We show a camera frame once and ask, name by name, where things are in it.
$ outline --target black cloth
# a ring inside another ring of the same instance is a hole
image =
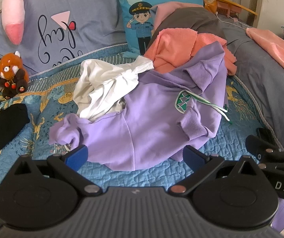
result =
[[[25,104],[14,104],[0,110],[0,150],[30,122]]]
[[[151,40],[151,37],[138,37],[138,43],[139,43],[141,55],[145,54],[146,48],[147,48],[150,40]]]
[[[165,28],[191,28],[198,33],[210,33],[226,39],[216,15],[205,8],[187,7],[176,9],[155,30],[147,49]]]

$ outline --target pink cloth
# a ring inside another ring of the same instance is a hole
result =
[[[154,69],[168,73],[188,62],[202,47],[218,41],[225,50],[225,66],[229,75],[234,75],[237,67],[235,56],[227,49],[227,41],[209,33],[200,33],[190,28],[166,28],[144,54],[153,61]]]
[[[194,4],[194,3],[184,3],[184,2],[166,2],[158,5],[154,5],[151,8],[151,11],[156,12],[154,18],[154,31],[158,28],[158,26],[167,18],[167,16],[171,15],[176,9],[180,8],[188,8],[188,7],[201,7],[202,5]]]
[[[15,45],[19,45],[23,38],[24,17],[23,0],[2,0],[2,26]]]
[[[246,34],[284,68],[284,40],[269,30],[247,28]]]

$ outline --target white cable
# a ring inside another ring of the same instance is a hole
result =
[[[223,20],[220,20],[220,21],[221,21],[221,22],[224,22],[224,23],[228,23],[228,24],[234,25],[234,26],[236,26],[236,27],[238,27],[238,28],[242,28],[242,27],[240,27],[240,26],[238,26],[238,25],[235,25],[235,24],[233,24],[233,23],[230,23],[230,22],[226,22],[226,21],[223,21]]]
[[[218,113],[220,113],[222,116],[224,116],[224,118],[230,122],[230,119],[226,116],[226,114],[224,112],[228,112],[228,110],[222,108],[222,107],[219,107],[215,104],[212,104],[210,103],[208,100],[204,99],[203,97],[201,96],[198,96],[197,94],[195,93],[192,93],[188,90],[186,90],[187,93],[189,93],[190,95],[192,95],[194,97],[194,99],[196,99],[199,103],[202,103],[202,104],[205,104],[205,105],[208,105],[208,106],[211,106],[214,110],[216,110]]]
[[[247,28],[251,28],[249,25],[245,25],[243,22],[240,22],[240,21],[238,21],[238,22],[239,22],[240,24],[246,26]]]

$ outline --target gray blanket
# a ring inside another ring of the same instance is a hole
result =
[[[284,69],[243,29],[222,23],[228,49],[236,56],[236,75],[247,86],[284,147]]]
[[[0,15],[0,57],[19,50],[30,75],[90,51],[126,43],[118,0],[24,0],[24,7],[24,34],[18,47],[7,38]],[[69,17],[66,14],[59,24],[51,18],[68,11]]]
[[[225,39],[218,18],[205,8],[180,8],[169,15],[155,30],[148,48],[165,28],[191,28],[198,33],[211,33]]]

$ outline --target pink plush toy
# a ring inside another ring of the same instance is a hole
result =
[[[10,41],[18,45],[22,41],[24,31],[24,1],[2,1],[2,25]]]

